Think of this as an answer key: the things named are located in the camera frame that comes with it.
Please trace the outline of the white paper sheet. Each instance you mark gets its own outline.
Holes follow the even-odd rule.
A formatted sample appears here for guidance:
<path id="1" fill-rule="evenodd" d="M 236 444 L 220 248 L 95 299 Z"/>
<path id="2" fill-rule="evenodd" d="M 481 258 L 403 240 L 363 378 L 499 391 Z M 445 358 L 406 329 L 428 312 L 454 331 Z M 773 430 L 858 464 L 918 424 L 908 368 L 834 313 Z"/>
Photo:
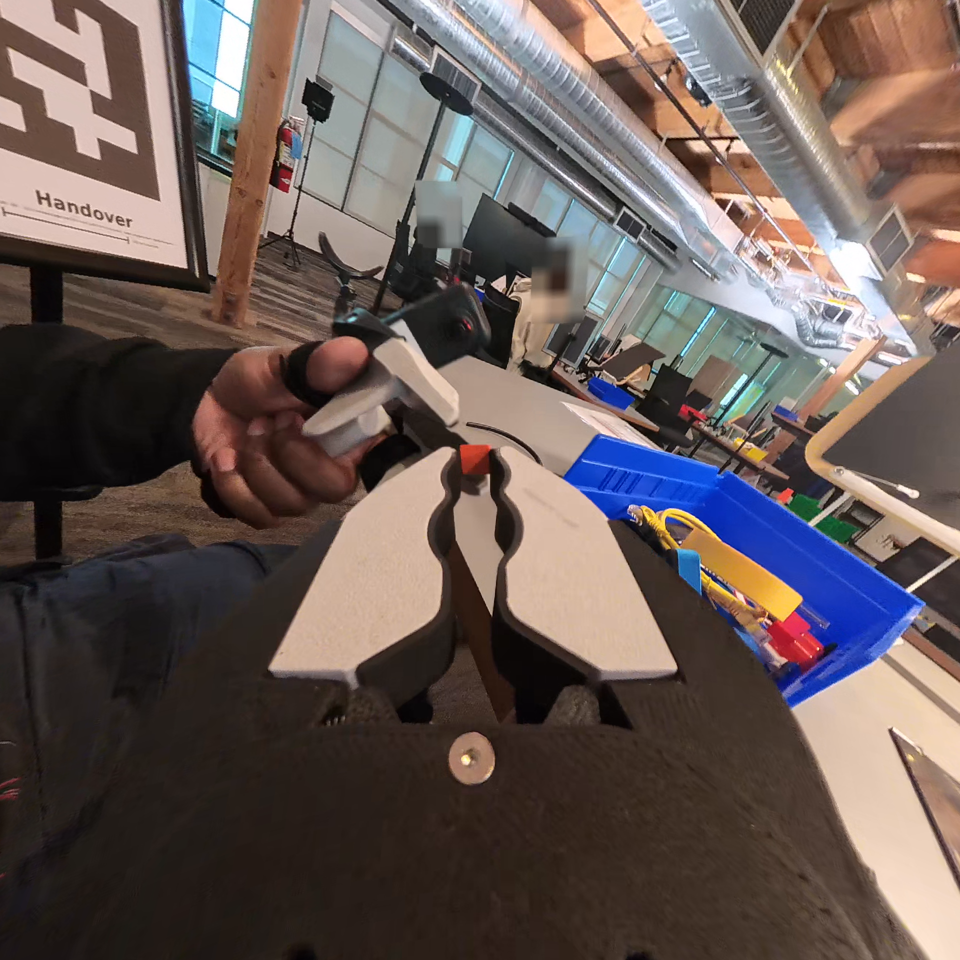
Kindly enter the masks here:
<path id="1" fill-rule="evenodd" d="M 566 401 L 562 403 L 562 406 L 599 435 L 650 450 L 660 449 L 654 443 L 654 440 L 644 435 L 638 427 L 615 414 L 610 414 L 595 406 L 579 406 Z"/>

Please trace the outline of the foil-wrapped ceiling duct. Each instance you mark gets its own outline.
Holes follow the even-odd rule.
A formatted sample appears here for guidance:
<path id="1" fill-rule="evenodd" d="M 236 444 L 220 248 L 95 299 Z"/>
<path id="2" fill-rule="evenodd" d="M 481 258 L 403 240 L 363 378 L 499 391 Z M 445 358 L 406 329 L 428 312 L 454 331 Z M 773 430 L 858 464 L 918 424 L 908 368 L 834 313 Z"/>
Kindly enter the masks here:
<path id="1" fill-rule="evenodd" d="M 869 274 L 897 268 L 913 240 L 895 206 L 871 200 L 815 90 L 787 50 L 791 1 L 662 1 L 642 6 L 825 252 L 858 244 Z"/>

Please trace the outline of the yellow flat strip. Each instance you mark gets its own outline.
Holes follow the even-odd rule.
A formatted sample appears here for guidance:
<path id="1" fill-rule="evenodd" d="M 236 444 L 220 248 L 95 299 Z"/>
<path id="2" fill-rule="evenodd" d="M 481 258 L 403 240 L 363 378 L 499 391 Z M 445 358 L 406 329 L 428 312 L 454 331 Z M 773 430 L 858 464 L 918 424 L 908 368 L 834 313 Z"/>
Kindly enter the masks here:
<path id="1" fill-rule="evenodd" d="M 715 575 L 775 620 L 786 620 L 803 603 L 796 589 L 713 534 L 694 529 L 681 545 L 699 556 L 703 571 Z"/>

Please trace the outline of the black panel light on tripod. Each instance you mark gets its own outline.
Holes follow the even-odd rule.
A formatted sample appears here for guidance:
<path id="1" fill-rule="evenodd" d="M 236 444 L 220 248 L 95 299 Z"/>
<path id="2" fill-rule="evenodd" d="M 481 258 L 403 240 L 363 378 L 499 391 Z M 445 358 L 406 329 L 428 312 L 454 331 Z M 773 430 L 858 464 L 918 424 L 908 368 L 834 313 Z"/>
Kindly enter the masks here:
<path id="1" fill-rule="evenodd" d="M 325 124 L 330 119 L 334 93 L 331 83 L 317 76 L 304 81 L 301 104 L 306 108 L 308 120 L 305 126 L 305 146 L 301 150 L 298 181 L 295 183 L 295 199 L 291 219 L 287 229 L 279 236 L 263 241 L 259 250 L 268 249 L 277 245 L 284 245 L 283 259 L 286 267 L 297 272 L 301 268 L 301 256 L 296 241 L 296 224 L 304 196 L 306 172 L 314 143 L 314 134 L 318 125 Z"/>

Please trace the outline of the wooden post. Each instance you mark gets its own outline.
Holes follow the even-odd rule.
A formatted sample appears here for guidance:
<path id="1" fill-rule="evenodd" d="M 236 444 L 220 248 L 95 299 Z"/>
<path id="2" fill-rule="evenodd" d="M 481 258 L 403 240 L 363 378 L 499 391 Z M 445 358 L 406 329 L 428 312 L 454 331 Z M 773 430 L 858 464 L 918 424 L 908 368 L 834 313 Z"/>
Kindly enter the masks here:
<path id="1" fill-rule="evenodd" d="M 303 6 L 302 1 L 255 5 L 211 306 L 212 320 L 234 330 L 254 324 L 248 309 L 260 229 Z"/>

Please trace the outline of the person's left forearm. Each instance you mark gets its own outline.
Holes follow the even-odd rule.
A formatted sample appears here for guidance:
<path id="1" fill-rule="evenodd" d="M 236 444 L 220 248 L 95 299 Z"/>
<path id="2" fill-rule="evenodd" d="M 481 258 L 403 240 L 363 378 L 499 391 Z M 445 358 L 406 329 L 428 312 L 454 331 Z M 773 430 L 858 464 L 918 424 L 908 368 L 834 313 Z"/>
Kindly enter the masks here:
<path id="1" fill-rule="evenodd" d="M 198 474 L 194 417 L 234 354 L 55 323 L 2 326 L 2 500 L 136 486 L 184 463 Z"/>

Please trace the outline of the framed black and white sign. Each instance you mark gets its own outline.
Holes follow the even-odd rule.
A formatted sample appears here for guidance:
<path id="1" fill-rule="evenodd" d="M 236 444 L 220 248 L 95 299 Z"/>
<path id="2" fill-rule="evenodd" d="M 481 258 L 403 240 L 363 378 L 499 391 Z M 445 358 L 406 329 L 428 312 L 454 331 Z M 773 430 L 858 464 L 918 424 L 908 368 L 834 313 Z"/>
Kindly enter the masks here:
<path id="1" fill-rule="evenodd" d="M 2 263 L 210 291 L 180 2 L 1 3 Z"/>

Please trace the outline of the dark framed panel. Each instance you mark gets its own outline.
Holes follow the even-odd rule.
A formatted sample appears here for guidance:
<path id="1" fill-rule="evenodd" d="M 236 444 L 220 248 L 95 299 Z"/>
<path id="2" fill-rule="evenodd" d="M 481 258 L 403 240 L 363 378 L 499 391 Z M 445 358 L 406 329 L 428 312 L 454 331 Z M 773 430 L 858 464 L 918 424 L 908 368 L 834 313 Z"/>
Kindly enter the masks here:
<path id="1" fill-rule="evenodd" d="M 959 882 L 959 782 L 895 727 L 889 728 L 904 766 L 954 882 Z"/>

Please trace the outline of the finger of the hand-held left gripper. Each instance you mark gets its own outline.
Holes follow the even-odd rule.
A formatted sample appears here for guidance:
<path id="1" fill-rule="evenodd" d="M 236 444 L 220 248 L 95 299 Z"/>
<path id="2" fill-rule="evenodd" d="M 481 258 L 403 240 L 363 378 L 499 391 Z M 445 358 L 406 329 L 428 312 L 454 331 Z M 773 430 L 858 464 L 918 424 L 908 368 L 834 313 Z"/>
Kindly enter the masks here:
<path id="1" fill-rule="evenodd" d="M 460 420 L 457 390 L 422 352 L 403 338 L 390 338 L 371 355 L 376 372 L 385 378 L 382 403 L 400 403 L 432 415 L 444 426 Z"/>

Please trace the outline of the red fire extinguisher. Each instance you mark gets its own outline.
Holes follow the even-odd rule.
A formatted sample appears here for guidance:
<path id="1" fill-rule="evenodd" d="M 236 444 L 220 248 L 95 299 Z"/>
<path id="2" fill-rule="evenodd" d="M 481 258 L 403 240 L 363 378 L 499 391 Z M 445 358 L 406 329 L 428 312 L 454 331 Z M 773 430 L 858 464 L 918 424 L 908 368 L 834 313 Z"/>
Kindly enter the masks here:
<path id="1" fill-rule="evenodd" d="M 287 116 L 278 126 L 270 186 L 283 194 L 290 192 L 297 165 L 303 156 L 305 129 L 305 119 L 298 116 Z"/>

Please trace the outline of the spiral metal ceiling duct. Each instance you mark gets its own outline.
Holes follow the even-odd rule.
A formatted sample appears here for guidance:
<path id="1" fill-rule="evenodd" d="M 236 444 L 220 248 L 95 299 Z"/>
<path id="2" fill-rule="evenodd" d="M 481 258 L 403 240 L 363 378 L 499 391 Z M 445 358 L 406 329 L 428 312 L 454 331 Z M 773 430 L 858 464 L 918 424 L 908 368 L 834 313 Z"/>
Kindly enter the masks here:
<path id="1" fill-rule="evenodd" d="M 608 181 L 643 219 L 686 246 L 703 272 L 737 258 L 718 205 L 528 2 L 393 2 L 534 125 Z"/>

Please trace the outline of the blue plastic bin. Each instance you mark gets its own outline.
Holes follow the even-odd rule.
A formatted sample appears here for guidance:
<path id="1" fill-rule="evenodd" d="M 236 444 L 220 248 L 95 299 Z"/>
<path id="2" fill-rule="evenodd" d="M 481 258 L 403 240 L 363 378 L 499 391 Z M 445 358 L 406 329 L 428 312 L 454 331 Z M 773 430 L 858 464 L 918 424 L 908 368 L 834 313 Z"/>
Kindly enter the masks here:
<path id="1" fill-rule="evenodd" d="M 598 435 L 564 478 L 611 520 L 626 519 L 632 505 L 686 511 L 800 594 L 814 614 L 813 635 L 834 648 L 777 684 L 791 708 L 886 654 L 925 606 L 774 499 L 709 464 Z"/>

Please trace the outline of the red plastic blocks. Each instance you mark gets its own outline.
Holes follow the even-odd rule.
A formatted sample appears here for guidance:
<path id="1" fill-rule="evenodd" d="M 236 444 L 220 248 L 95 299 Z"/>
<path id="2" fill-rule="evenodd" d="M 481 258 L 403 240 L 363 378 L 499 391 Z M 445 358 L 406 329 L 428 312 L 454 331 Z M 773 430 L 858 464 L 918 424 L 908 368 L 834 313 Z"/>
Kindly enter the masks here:
<path id="1" fill-rule="evenodd" d="M 825 655 L 825 645 L 811 631 L 810 623 L 797 611 L 786 619 L 773 619 L 767 628 L 774 653 L 800 670 L 808 670 Z"/>

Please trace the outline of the green plastic bins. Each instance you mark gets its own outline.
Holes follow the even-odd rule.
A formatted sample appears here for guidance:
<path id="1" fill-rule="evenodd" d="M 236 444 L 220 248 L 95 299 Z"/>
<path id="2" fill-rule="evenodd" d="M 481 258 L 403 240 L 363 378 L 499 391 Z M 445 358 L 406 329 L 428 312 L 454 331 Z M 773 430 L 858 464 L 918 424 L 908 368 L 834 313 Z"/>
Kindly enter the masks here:
<path id="1" fill-rule="evenodd" d="M 786 503 L 786 509 L 807 523 L 812 522 L 823 511 L 819 501 L 800 493 L 792 495 Z M 862 531 L 858 524 L 839 518 L 835 511 L 823 517 L 815 528 L 841 546 L 849 544 Z"/>

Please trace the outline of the person's left hand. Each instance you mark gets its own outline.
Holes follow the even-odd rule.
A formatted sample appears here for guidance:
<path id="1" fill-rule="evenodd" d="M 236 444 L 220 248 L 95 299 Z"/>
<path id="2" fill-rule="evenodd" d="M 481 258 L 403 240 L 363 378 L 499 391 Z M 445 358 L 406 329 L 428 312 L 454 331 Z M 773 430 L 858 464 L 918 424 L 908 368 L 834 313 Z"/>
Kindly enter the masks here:
<path id="1" fill-rule="evenodd" d="M 351 495 L 364 456 L 386 434 L 333 458 L 303 435 L 314 409 L 283 383 L 290 350 L 243 349 L 205 391 L 192 429 L 198 464 L 223 507 L 256 529 L 309 514 Z"/>

